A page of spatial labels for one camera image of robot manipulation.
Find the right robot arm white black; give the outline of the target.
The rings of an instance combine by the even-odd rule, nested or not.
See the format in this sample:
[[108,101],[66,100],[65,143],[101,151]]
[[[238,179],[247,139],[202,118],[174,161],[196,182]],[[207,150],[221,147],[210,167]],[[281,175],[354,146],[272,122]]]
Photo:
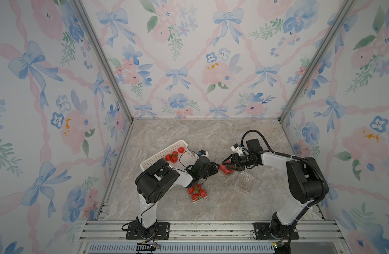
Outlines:
[[233,153],[222,161],[222,165],[235,171],[269,166],[286,173],[290,196],[283,207],[273,214],[266,232],[275,239],[290,237],[309,208],[321,202],[329,192],[329,186],[312,157],[301,158],[266,150],[249,155]]

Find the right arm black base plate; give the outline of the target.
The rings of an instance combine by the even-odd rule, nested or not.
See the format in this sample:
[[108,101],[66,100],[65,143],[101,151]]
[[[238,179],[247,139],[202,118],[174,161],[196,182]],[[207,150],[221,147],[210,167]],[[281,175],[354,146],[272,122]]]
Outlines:
[[277,222],[255,222],[253,223],[253,237],[256,240],[298,240],[299,234],[295,226],[282,225]]

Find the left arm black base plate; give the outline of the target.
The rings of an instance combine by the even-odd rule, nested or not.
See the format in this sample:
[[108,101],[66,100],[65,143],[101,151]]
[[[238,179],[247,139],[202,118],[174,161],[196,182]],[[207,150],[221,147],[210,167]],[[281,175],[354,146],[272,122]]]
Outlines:
[[138,221],[124,224],[121,230],[126,233],[127,240],[168,240],[170,235],[169,222],[155,222],[149,228],[145,228]]

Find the clear plastic clamshell container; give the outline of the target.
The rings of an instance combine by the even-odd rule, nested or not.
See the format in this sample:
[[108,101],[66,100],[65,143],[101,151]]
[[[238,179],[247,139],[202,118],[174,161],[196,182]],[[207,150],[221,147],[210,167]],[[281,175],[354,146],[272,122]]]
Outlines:
[[193,201],[193,200],[192,200],[192,195],[189,194],[189,196],[190,196],[192,202],[197,202],[197,201],[200,201],[201,199],[204,199],[204,197],[200,197],[200,196],[199,196],[199,198],[198,198],[197,201]]

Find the white perforated plastic basket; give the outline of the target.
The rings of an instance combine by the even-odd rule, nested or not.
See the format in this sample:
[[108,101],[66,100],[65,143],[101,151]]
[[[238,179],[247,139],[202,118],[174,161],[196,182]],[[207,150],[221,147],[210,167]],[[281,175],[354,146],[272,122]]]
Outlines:
[[155,164],[159,159],[166,159],[167,156],[172,157],[174,152],[178,153],[177,161],[173,162],[172,159],[167,161],[167,163],[169,163],[173,168],[184,170],[187,166],[193,165],[198,159],[198,156],[195,152],[189,152],[188,144],[184,140],[179,140],[146,159],[140,163],[139,166],[142,171],[145,171],[150,166]]

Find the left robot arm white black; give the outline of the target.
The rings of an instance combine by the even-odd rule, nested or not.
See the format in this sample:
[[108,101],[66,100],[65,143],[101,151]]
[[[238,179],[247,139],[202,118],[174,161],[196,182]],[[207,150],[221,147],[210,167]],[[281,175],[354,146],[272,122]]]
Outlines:
[[171,187],[199,187],[202,179],[206,180],[217,174],[219,169],[220,165],[206,156],[200,156],[193,165],[184,170],[171,167],[164,158],[156,161],[140,173],[135,181],[140,199],[138,225],[145,230],[153,227],[157,222],[157,203]]

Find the clear plastic clamshell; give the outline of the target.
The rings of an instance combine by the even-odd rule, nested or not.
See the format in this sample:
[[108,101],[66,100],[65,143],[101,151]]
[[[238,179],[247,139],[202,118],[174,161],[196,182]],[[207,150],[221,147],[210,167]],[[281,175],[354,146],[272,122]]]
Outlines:
[[228,168],[226,165],[220,165],[220,171],[224,174],[224,175],[230,175],[234,172],[234,170]]
[[238,174],[237,179],[235,181],[235,187],[249,193],[252,188],[255,181],[255,177],[250,175],[249,173],[243,171]]

